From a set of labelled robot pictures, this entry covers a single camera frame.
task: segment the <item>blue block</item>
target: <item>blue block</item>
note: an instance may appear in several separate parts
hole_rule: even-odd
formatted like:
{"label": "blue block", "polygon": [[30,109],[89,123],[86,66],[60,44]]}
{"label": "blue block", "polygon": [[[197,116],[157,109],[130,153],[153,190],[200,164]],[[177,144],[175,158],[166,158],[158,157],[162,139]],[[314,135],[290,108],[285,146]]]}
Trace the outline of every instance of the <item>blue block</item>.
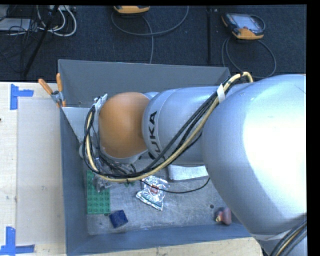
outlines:
{"label": "blue block", "polygon": [[111,223],[115,229],[128,223],[128,219],[126,217],[124,210],[118,210],[118,211],[112,212],[109,215],[109,218],[110,218]]}

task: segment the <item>wooden table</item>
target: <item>wooden table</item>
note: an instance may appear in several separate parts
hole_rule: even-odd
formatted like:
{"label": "wooden table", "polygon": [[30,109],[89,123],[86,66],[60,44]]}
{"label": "wooden table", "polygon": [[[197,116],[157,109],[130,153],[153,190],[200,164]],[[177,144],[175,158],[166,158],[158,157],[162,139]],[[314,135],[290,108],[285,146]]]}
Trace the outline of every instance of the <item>wooden table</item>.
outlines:
{"label": "wooden table", "polygon": [[[50,96],[38,83],[23,82],[0,82],[0,246],[6,243],[5,230],[10,226],[17,226],[17,161],[18,161],[18,109],[10,110],[11,84],[19,87],[19,90],[33,90],[30,99],[49,99]],[[51,88],[57,90],[56,84],[50,84]],[[48,242],[35,244],[33,253],[28,255],[66,255],[64,242]],[[228,239],[211,242],[200,242],[186,245],[168,247],[157,247],[140,249],[134,251],[122,251],[104,253],[106,256],[262,256],[260,245],[251,237]]]}

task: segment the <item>green lego plate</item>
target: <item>green lego plate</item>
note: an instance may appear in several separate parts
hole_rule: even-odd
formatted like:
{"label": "green lego plate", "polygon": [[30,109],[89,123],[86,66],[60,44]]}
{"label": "green lego plate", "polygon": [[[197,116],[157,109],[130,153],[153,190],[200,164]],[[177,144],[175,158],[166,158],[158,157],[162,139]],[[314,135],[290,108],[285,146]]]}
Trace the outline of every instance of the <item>green lego plate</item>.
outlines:
{"label": "green lego plate", "polygon": [[87,214],[110,214],[110,189],[98,193],[93,185],[94,174],[86,171],[86,211]]}

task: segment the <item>yellow cable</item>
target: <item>yellow cable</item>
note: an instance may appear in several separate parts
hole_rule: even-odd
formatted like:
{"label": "yellow cable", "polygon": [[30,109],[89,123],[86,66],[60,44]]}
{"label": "yellow cable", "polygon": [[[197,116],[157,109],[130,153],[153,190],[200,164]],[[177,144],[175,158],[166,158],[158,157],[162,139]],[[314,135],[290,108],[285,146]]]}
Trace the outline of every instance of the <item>yellow cable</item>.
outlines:
{"label": "yellow cable", "polygon": [[[240,79],[241,77],[246,76],[249,80],[250,83],[253,82],[253,78],[251,76],[251,74],[249,72],[243,72],[242,74],[235,74],[234,76],[232,76],[223,86],[223,91],[226,92],[228,90],[228,88],[238,79]],[[186,141],[181,145],[180,148],[178,148],[178,150],[173,153],[169,158],[167,158],[164,162],[162,162],[157,168],[144,173],[140,176],[137,177],[128,177],[128,178],[109,178],[103,175],[98,174],[102,179],[110,181],[110,182],[118,182],[118,183],[123,183],[123,182],[134,182],[134,181],[139,181],[142,180],[143,178],[146,178],[148,176],[151,176],[153,174],[155,174],[156,172],[162,170],[163,168],[165,168],[166,166],[168,166],[170,163],[172,163],[172,161],[174,161],[182,152],[183,150],[188,146],[188,144],[194,139],[194,137],[197,135],[197,133],[203,128],[203,126],[205,125],[206,121],[208,120],[209,116],[211,115],[211,113],[213,112],[213,110],[217,107],[219,103],[219,99],[216,98],[213,103],[210,105],[208,111],[205,113],[205,115],[203,116],[202,120],[200,121],[199,125],[195,128],[195,130],[192,132],[192,134],[190,135],[190,137],[188,137],[186,139]],[[89,128],[89,123],[92,119],[92,113],[90,113],[89,118],[88,118],[88,122],[86,125],[86,128]],[[92,155],[91,155],[91,150],[90,150],[90,145],[89,145],[89,136],[86,137],[85,140],[85,145],[86,145],[86,149],[87,149],[87,155],[88,155],[88,159],[90,162],[90,165],[93,167],[93,169],[95,169],[97,172],[99,172],[99,170],[97,169],[93,159],[92,159]]]}

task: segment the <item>white cable tie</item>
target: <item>white cable tie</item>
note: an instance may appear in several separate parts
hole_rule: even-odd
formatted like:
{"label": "white cable tie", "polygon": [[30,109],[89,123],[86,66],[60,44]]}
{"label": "white cable tie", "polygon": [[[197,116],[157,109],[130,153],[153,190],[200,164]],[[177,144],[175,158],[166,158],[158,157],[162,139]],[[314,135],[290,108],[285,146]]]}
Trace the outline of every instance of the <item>white cable tie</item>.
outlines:
{"label": "white cable tie", "polygon": [[220,84],[220,86],[216,90],[216,93],[218,94],[219,103],[223,102],[226,98],[226,95],[225,95],[224,86],[222,83]]}

